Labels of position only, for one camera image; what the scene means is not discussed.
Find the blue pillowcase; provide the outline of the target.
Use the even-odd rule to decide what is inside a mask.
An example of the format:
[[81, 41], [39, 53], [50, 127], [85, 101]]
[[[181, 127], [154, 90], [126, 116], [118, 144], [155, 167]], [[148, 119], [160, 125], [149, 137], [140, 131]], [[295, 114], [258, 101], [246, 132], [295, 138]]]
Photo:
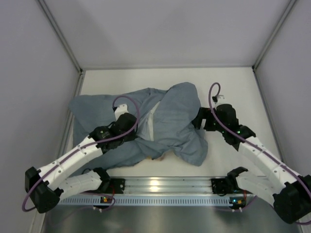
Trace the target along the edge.
[[179, 83], [168, 90], [145, 88], [113, 95], [81, 95], [69, 103], [74, 116], [73, 143], [77, 145], [98, 126], [106, 126], [115, 119], [113, 107], [127, 104], [128, 112], [144, 116], [160, 102], [154, 114], [154, 141], [139, 136], [86, 164], [87, 168], [113, 169], [134, 166], [147, 159], [157, 159], [172, 151], [183, 161], [200, 166], [207, 156], [208, 145], [202, 130], [192, 121], [201, 106], [197, 89], [192, 83]]

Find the white pillow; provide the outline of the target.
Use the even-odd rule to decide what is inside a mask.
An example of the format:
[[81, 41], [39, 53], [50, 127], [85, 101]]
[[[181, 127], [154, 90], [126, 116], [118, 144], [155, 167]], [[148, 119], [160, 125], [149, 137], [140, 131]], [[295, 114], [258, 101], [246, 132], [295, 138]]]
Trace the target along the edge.
[[160, 102], [157, 102], [138, 125], [138, 136], [144, 140], [154, 141], [154, 114], [159, 104]]

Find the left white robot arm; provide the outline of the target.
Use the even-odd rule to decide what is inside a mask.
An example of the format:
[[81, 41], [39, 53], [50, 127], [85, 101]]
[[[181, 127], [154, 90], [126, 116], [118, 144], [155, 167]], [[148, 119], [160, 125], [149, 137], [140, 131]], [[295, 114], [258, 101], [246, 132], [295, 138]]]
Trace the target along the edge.
[[73, 176], [92, 160], [136, 139], [138, 119], [121, 114], [108, 126], [94, 129], [72, 150], [41, 168], [31, 167], [25, 172], [25, 199], [31, 199], [40, 214], [53, 209], [60, 201], [84, 192], [104, 193], [110, 186], [110, 177], [100, 167], [82, 175]]

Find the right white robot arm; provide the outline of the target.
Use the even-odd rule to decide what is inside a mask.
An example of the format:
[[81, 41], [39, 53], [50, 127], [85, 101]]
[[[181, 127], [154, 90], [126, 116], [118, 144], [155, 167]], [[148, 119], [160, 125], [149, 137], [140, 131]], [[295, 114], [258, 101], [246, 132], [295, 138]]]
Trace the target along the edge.
[[204, 130], [220, 132], [227, 144], [249, 159], [265, 176], [260, 178], [242, 166], [235, 168], [225, 177], [225, 194], [240, 190], [250, 192], [270, 204], [288, 224], [310, 214], [310, 175], [301, 176], [272, 155], [250, 128], [239, 123], [232, 105], [201, 107], [192, 124], [199, 129], [203, 120]]

